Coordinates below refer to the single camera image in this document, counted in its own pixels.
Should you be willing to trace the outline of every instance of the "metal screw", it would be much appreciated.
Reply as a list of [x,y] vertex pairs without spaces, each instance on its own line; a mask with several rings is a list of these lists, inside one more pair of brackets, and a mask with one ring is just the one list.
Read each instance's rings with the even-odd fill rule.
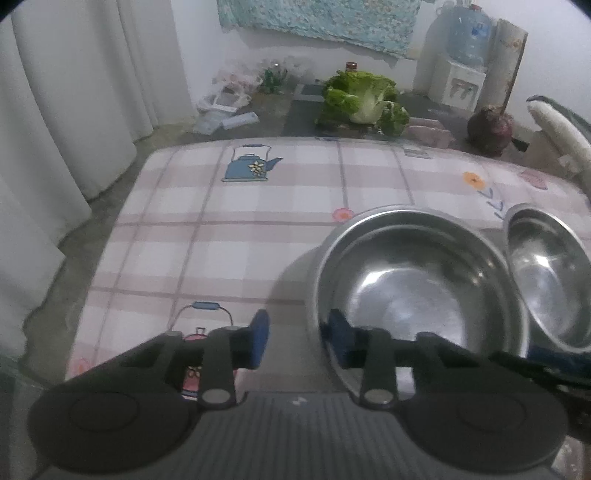
[[221,388],[211,388],[207,390],[201,398],[204,402],[207,402],[211,405],[221,405],[222,403],[226,403],[230,400],[230,393],[226,390],[222,390]]
[[373,405],[386,405],[394,399],[394,394],[381,388],[373,388],[365,392],[365,400]]

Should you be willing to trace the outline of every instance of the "white plastic bag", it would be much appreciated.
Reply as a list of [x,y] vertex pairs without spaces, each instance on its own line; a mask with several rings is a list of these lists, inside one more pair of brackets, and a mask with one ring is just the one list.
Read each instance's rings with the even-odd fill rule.
[[238,89],[249,95],[262,83],[261,71],[249,68],[245,63],[235,61],[222,68],[213,78],[214,85],[225,85],[232,89]]
[[197,110],[206,112],[219,110],[236,113],[239,108],[248,105],[251,99],[251,96],[238,85],[230,87],[226,84],[218,84],[214,90],[199,100],[195,107]]
[[209,112],[200,113],[195,119],[193,133],[211,135],[221,126],[223,120],[231,116],[232,113],[220,110],[210,110]]
[[314,83],[312,69],[314,64],[307,57],[294,57],[290,55],[283,61],[287,73],[295,78],[297,83]]

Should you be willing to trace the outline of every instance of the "stainless steel bowl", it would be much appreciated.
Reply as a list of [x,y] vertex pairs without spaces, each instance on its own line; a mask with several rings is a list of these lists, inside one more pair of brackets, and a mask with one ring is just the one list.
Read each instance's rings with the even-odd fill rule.
[[[327,237],[313,265],[307,314],[319,351],[319,323],[338,308],[351,324],[399,339],[426,331],[473,352],[527,352],[528,317],[505,258],[444,213],[408,206],[362,213]],[[332,363],[358,394],[359,372]],[[412,393],[410,372],[398,379],[399,390]]]
[[573,231],[533,205],[505,217],[509,267],[531,316],[562,350],[591,351],[591,262]]

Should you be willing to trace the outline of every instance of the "pink plaid tablecloth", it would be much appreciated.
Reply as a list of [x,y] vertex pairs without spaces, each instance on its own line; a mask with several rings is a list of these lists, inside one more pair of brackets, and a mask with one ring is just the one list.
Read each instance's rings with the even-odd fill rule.
[[[268,181],[222,182],[245,144],[281,157]],[[245,388],[330,388],[311,355],[304,283],[338,222],[374,207],[442,210],[476,228],[501,228],[528,202],[568,223],[591,247],[591,209],[572,184],[522,167],[406,142],[258,138],[154,153],[123,207],[88,293],[68,377],[164,331],[193,300],[210,300],[246,325],[260,308],[271,334]],[[227,325],[224,312],[187,310],[176,329]]]

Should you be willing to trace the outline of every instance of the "white box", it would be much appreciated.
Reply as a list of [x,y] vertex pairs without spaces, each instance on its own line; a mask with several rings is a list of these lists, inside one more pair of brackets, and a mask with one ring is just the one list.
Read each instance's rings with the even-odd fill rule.
[[486,73],[458,63],[445,54],[439,55],[429,98],[437,103],[473,112],[485,78]]

